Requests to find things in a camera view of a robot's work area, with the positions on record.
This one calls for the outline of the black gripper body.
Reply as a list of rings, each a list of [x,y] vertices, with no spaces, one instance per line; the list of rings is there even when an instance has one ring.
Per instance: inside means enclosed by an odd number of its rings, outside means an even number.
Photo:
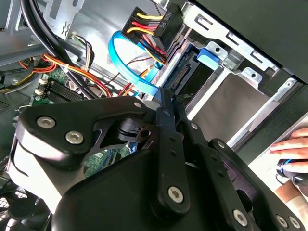
[[[70,188],[51,221],[53,231],[227,231],[219,203],[200,169],[186,165],[191,208],[165,221],[150,206],[153,156],[129,156]]]

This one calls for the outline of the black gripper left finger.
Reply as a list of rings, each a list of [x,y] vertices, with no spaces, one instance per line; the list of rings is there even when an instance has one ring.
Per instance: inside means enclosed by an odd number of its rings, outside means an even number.
[[[190,206],[182,136],[173,101],[159,89],[156,109],[133,96],[25,109],[18,118],[8,173],[54,213],[63,195],[81,182],[84,160],[129,142],[154,156],[154,197],[159,210],[184,214]]]

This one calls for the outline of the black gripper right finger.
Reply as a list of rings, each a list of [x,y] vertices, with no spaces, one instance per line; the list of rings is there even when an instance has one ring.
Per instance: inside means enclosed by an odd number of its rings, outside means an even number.
[[[300,217],[220,139],[207,141],[173,100],[183,135],[191,211],[181,231],[303,231]]]

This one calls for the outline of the person's bare hand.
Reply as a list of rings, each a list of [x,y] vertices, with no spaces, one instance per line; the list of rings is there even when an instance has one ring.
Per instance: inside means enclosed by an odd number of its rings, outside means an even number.
[[[276,159],[293,159],[298,162],[289,162],[283,166],[286,171],[308,172],[308,128],[294,131],[290,138],[271,146],[270,155]]]

